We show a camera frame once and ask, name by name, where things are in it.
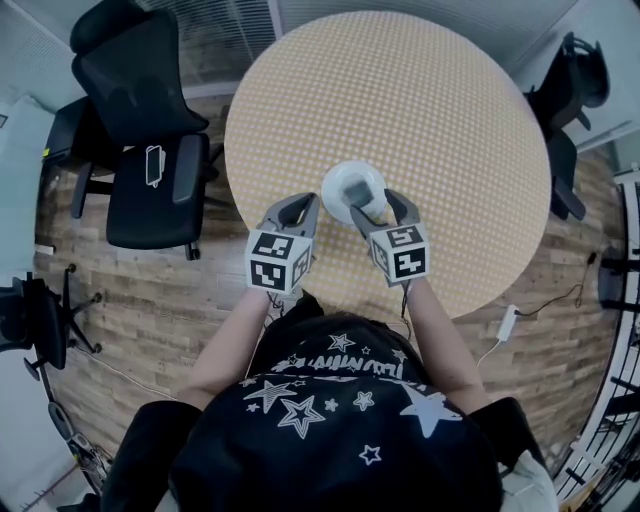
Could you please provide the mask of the black box cabinet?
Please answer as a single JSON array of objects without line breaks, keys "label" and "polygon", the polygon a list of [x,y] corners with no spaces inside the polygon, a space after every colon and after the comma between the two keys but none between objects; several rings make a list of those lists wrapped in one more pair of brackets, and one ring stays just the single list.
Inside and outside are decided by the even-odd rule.
[{"label": "black box cabinet", "polygon": [[55,113],[42,157],[43,169],[94,164],[114,171],[122,147],[108,134],[96,108],[85,96]]}]

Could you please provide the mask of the person's left forearm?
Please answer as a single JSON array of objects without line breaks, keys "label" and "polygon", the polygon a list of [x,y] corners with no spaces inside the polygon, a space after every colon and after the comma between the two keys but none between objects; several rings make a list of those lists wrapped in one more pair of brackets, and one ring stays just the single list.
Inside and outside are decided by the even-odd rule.
[{"label": "person's left forearm", "polygon": [[204,410],[214,397],[245,378],[270,305],[265,291],[246,290],[199,354],[178,401]]}]

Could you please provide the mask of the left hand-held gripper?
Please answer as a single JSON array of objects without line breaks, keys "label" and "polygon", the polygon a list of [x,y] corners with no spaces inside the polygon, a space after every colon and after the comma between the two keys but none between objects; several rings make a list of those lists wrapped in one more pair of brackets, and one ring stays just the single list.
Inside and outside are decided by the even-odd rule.
[{"label": "left hand-held gripper", "polygon": [[268,292],[294,292],[310,271],[321,201],[316,193],[294,194],[272,204],[249,232],[247,285]]}]

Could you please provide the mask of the glass partition with blinds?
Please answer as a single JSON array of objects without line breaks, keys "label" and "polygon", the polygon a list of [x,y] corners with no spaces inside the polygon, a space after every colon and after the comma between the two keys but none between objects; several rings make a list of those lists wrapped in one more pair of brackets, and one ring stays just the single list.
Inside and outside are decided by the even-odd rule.
[{"label": "glass partition with blinds", "polygon": [[577,0],[138,0],[177,18],[186,86],[240,80],[277,38],[329,15],[394,11],[449,28],[503,67],[520,59]]}]

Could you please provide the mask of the person's right forearm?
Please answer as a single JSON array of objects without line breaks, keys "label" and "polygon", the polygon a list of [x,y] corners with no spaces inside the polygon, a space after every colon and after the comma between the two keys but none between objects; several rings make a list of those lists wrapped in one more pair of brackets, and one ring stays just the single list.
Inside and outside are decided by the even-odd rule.
[{"label": "person's right forearm", "polygon": [[471,352],[425,278],[411,282],[407,306],[433,385],[466,414],[489,405],[491,400]]}]

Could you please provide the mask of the black office chair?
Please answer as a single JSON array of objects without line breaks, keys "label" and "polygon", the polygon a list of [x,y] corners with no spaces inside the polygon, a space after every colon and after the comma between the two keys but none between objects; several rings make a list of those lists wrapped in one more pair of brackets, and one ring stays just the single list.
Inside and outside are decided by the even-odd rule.
[{"label": "black office chair", "polygon": [[79,313],[100,303],[102,295],[97,292],[91,299],[72,305],[70,275],[75,272],[75,264],[66,267],[60,294],[31,274],[24,280],[15,278],[7,287],[0,286],[0,353],[34,349],[38,359],[25,360],[24,365],[37,381],[46,364],[64,369],[70,348],[83,345],[90,354],[102,351],[101,345],[89,342],[75,320]]},{"label": "black office chair", "polygon": [[[208,121],[186,104],[178,62],[178,24],[166,9],[146,11],[131,0],[100,0],[75,23],[70,46],[74,77],[122,153],[114,170],[106,239],[116,247],[157,250],[198,247],[207,183],[224,147],[211,147]],[[145,150],[166,152],[162,181],[145,183]]]},{"label": "black office chair", "polygon": [[577,148],[564,128],[577,120],[591,122],[584,108],[604,105],[610,94],[609,72],[602,47],[567,33],[540,87],[525,94],[542,130],[551,172],[550,211],[561,220],[581,221],[586,208],[573,191]]}]

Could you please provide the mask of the white round plate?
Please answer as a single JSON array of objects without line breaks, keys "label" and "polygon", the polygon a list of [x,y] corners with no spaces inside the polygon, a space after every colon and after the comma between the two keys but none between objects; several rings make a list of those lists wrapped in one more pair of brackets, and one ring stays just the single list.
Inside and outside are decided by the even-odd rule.
[{"label": "white round plate", "polygon": [[387,184],[380,171],[360,160],[341,162],[325,175],[321,186],[321,200],[325,210],[342,224],[354,225],[349,208],[341,200],[342,183],[351,176],[359,176],[368,182],[374,200],[362,208],[362,211],[377,220],[384,214],[387,207],[384,193]]}]

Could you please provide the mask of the pale cloth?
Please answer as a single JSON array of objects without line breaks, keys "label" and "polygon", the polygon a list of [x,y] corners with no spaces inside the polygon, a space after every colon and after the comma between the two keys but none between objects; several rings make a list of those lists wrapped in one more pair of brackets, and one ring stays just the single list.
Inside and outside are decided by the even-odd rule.
[{"label": "pale cloth", "polygon": [[525,450],[501,478],[500,512],[558,512],[553,482],[547,470]]}]

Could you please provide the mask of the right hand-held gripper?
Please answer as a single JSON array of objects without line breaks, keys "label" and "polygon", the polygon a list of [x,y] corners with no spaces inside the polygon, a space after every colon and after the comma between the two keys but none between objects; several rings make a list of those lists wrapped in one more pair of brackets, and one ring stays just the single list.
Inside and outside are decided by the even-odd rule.
[{"label": "right hand-held gripper", "polygon": [[361,208],[351,205],[351,219],[364,238],[368,238],[373,263],[382,271],[389,287],[404,286],[429,274],[429,241],[417,206],[393,189],[384,190],[396,226],[384,229]]}]

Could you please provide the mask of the grey hand tool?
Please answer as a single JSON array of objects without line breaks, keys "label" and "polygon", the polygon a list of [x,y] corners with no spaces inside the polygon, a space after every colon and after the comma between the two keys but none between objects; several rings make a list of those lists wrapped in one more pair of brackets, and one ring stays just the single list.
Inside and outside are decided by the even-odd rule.
[{"label": "grey hand tool", "polygon": [[64,409],[55,401],[50,401],[47,407],[50,419],[65,442],[69,442],[74,433],[74,427]]}]

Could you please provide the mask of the person's black star print shirt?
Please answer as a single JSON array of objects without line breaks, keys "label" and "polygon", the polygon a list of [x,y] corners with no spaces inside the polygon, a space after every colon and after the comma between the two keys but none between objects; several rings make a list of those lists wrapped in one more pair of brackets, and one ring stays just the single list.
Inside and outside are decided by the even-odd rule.
[{"label": "person's black star print shirt", "polygon": [[307,296],[204,410],[139,409],[100,512],[500,512],[525,450],[545,468],[515,399],[466,414],[401,335]]}]

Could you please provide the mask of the white cased smartphone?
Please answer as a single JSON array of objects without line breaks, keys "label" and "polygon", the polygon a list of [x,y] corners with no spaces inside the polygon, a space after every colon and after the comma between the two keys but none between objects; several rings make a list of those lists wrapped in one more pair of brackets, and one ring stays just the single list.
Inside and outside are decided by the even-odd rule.
[{"label": "white cased smartphone", "polygon": [[165,169],[166,152],[161,145],[148,146],[145,150],[145,183],[157,188]]}]

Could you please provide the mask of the white power adapter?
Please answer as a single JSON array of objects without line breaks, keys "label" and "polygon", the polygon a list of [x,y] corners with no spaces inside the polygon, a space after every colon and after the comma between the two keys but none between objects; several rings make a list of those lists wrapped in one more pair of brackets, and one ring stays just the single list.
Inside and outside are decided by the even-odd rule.
[{"label": "white power adapter", "polygon": [[509,339],[519,315],[520,311],[515,305],[511,304],[506,308],[504,316],[496,332],[496,339],[499,343],[504,343]]}]

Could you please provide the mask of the white and black railing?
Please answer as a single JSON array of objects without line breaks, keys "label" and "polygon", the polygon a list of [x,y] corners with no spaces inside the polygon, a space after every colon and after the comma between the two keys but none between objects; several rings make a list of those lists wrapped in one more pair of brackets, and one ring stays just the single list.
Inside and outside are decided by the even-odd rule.
[{"label": "white and black railing", "polygon": [[640,458],[640,168],[618,175],[626,228],[625,250],[605,252],[600,305],[619,315],[613,348],[596,401],[555,477],[558,501],[578,509],[622,486],[628,465]]}]

